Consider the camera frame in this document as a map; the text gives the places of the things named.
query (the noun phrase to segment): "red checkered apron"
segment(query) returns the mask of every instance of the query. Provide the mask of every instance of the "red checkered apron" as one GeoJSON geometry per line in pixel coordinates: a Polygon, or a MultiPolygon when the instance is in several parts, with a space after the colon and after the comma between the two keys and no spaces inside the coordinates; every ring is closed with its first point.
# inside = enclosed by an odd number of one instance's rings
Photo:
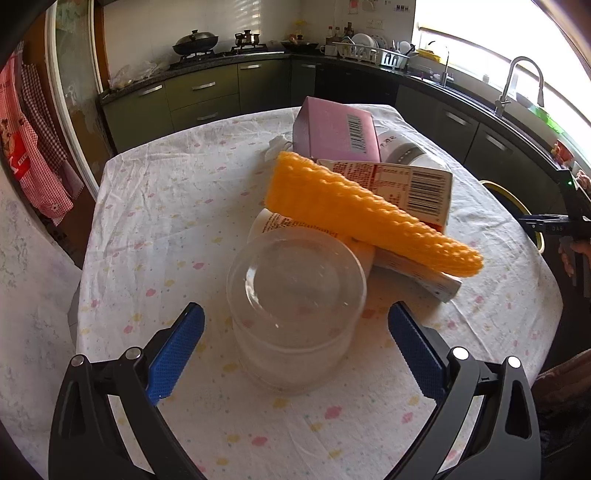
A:
{"type": "Polygon", "coordinates": [[[37,148],[37,134],[22,114],[15,88],[16,55],[0,72],[0,140],[22,190],[43,215],[57,225],[72,209],[72,201],[37,148]]]}

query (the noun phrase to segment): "yellow corn toy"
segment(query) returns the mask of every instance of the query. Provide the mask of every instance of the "yellow corn toy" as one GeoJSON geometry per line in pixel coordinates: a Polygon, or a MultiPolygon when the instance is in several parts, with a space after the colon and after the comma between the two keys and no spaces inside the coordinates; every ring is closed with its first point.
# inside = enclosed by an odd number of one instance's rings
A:
{"type": "Polygon", "coordinates": [[[473,248],[296,153],[279,154],[265,204],[297,222],[352,236],[456,277],[482,269],[482,256],[473,248]]]}

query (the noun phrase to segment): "pink box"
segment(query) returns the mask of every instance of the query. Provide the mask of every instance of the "pink box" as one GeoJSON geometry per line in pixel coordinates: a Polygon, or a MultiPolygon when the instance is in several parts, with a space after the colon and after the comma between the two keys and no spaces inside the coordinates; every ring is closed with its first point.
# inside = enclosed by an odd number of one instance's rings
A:
{"type": "Polygon", "coordinates": [[[294,151],[312,160],[379,162],[371,113],[306,97],[294,122],[294,151]]]}

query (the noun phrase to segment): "pot lid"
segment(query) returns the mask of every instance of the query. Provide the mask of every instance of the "pot lid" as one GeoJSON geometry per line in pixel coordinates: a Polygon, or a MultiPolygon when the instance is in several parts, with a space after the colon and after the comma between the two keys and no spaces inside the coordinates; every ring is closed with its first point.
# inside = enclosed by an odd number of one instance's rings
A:
{"type": "Polygon", "coordinates": [[[187,43],[190,41],[201,40],[202,38],[211,37],[215,37],[215,35],[211,32],[200,32],[199,30],[193,30],[193,32],[190,35],[186,35],[183,38],[179,39],[179,41],[176,42],[176,44],[180,45],[181,43],[187,43]]]}

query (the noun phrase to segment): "faucet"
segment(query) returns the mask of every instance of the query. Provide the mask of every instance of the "faucet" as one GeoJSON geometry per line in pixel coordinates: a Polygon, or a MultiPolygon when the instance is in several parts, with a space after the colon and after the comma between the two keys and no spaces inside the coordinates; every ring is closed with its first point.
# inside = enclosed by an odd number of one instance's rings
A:
{"type": "Polygon", "coordinates": [[[511,79],[513,78],[513,70],[515,70],[515,65],[517,65],[521,60],[526,60],[530,62],[537,70],[538,75],[540,77],[540,85],[538,87],[538,105],[543,107],[544,106],[544,75],[538,67],[537,63],[534,62],[532,59],[528,57],[516,57],[511,62],[509,66],[509,76],[507,77],[507,83],[505,84],[505,88],[503,89],[503,93],[499,97],[498,100],[495,101],[495,115],[499,118],[503,117],[503,113],[505,112],[505,105],[511,103],[511,100],[507,98],[507,92],[509,91],[509,84],[511,83],[511,79]]]}
{"type": "MultiPolygon", "coordinates": [[[[427,47],[431,44],[436,42],[437,40],[431,40],[428,44],[427,47]]],[[[447,50],[447,61],[445,62],[445,70],[443,70],[443,73],[441,74],[441,79],[439,80],[439,85],[441,85],[442,87],[445,87],[445,85],[447,84],[447,67],[449,65],[449,48],[447,48],[447,46],[443,45],[443,47],[445,47],[445,49],[447,50]]]]}

